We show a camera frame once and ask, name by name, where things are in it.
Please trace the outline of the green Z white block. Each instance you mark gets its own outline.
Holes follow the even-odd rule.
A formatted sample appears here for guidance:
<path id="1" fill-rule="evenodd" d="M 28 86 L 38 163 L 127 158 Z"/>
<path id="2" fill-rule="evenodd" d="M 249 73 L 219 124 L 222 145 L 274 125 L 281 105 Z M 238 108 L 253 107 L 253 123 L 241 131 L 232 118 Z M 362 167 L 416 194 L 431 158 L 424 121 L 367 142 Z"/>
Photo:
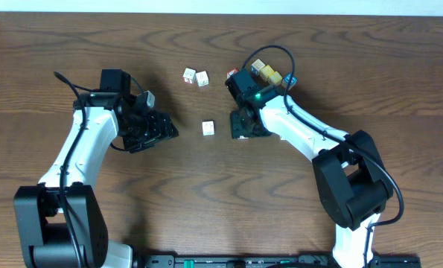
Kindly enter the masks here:
<path id="1" fill-rule="evenodd" d="M 202 131 L 203 131 L 204 136 L 214 135 L 214 133 L 215 133 L 214 122 L 213 121 L 203 121 L 202 122 Z"/>

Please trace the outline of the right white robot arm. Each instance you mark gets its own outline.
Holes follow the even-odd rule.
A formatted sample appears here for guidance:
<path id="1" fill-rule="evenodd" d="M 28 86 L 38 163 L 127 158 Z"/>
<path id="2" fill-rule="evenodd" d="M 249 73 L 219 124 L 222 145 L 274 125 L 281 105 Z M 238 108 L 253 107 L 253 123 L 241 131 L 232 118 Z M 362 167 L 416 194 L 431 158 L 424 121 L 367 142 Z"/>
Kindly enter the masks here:
<path id="1" fill-rule="evenodd" d="M 332 255 L 341 267 L 367 267 L 372 240 L 386 201 L 398 186 L 386 171 L 372 137 L 350 135 L 304 111 L 279 86 L 262 87 L 243 69 L 226 88 L 238 109 L 231 112 L 232 138 L 279 135 L 313 166 L 320 202 L 336 224 Z"/>

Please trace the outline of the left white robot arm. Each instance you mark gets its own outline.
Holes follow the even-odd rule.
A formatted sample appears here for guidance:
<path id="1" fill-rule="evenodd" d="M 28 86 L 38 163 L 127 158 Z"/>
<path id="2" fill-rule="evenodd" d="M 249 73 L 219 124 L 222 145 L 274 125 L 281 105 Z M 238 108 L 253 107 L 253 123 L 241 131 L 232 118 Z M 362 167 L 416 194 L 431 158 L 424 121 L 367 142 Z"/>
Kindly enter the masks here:
<path id="1" fill-rule="evenodd" d="M 47 173 L 13 199 L 25 266 L 145 267 L 134 246 L 109 239 L 95 186 L 117 137 L 122 152 L 137 153 L 179 132 L 169 114 L 156 111 L 151 92 L 132 94 L 135 79 L 121 69 L 102 70 L 97 89 L 54 75 L 76 96 L 73 122 Z"/>

